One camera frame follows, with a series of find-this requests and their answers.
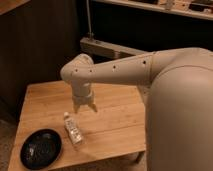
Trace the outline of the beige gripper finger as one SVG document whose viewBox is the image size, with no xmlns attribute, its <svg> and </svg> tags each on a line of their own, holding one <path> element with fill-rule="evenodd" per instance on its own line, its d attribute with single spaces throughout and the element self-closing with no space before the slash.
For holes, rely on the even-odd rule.
<svg viewBox="0 0 213 171">
<path fill-rule="evenodd" d="M 74 112 L 75 113 L 78 113 L 78 111 L 79 111 L 79 109 L 80 109 L 80 105 L 74 105 Z"/>
<path fill-rule="evenodd" d="M 97 112 L 97 107 L 96 107 L 96 105 L 95 105 L 94 103 L 90 103 L 90 104 L 89 104 L 89 107 L 90 107 L 91 109 L 93 109 L 94 112 Z"/>
</svg>

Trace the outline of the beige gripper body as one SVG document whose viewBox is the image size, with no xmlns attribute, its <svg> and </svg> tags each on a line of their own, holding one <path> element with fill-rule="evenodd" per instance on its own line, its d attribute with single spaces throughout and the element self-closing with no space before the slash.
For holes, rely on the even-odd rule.
<svg viewBox="0 0 213 171">
<path fill-rule="evenodd" d="M 94 93 L 90 83 L 72 85 L 72 99 L 75 105 L 89 105 L 94 102 Z"/>
</svg>

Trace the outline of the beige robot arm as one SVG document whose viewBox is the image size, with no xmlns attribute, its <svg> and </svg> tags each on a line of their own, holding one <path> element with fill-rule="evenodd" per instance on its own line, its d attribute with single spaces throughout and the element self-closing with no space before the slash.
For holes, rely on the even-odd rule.
<svg viewBox="0 0 213 171">
<path fill-rule="evenodd" d="M 170 49 L 99 64 L 80 54 L 60 75 L 76 105 L 93 100 L 93 83 L 146 87 L 147 170 L 213 171 L 213 51 Z"/>
</svg>

